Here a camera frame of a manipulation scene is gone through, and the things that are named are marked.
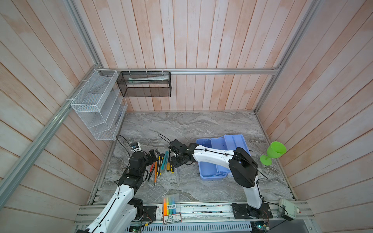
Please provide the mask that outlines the white toolbox lid pink handle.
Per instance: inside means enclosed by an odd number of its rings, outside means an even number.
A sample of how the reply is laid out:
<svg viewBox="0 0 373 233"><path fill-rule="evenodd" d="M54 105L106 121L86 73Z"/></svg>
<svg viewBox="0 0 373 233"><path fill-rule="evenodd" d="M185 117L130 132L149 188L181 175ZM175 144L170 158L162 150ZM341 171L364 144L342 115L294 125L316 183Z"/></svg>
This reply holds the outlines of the white toolbox lid pink handle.
<svg viewBox="0 0 373 233"><path fill-rule="evenodd" d="M300 208L297 205L286 199L280 199L278 205L278 216L288 221L296 219L297 214L301 213Z"/></svg>

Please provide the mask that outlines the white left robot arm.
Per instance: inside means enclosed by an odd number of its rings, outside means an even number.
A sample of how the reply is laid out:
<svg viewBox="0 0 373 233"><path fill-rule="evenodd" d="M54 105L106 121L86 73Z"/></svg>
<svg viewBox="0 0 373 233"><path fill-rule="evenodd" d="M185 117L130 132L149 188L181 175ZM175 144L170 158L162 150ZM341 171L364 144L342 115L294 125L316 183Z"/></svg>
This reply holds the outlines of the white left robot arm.
<svg viewBox="0 0 373 233"><path fill-rule="evenodd" d="M119 179L117 189L98 217L78 233L123 233L132 221L143 219L143 200L135 194L149 172L147 166L157 161L154 150L135 151L129 159L129 166Z"/></svg>

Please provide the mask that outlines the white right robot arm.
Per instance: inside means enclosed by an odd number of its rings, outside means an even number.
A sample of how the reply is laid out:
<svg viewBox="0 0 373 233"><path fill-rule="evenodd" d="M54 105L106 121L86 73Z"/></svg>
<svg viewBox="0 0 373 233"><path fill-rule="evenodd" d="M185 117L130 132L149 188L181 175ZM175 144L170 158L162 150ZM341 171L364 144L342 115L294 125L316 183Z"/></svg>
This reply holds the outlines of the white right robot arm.
<svg viewBox="0 0 373 233"><path fill-rule="evenodd" d="M257 185L258 164L245 149L218 150L197 143L187 146L176 139L169 143L169 149L175 153L171 164L176 168L188 162L207 162L230 169L235 182L243 187L246 195L246 204L232 204L235 219L273 218L270 206L263 201Z"/></svg>

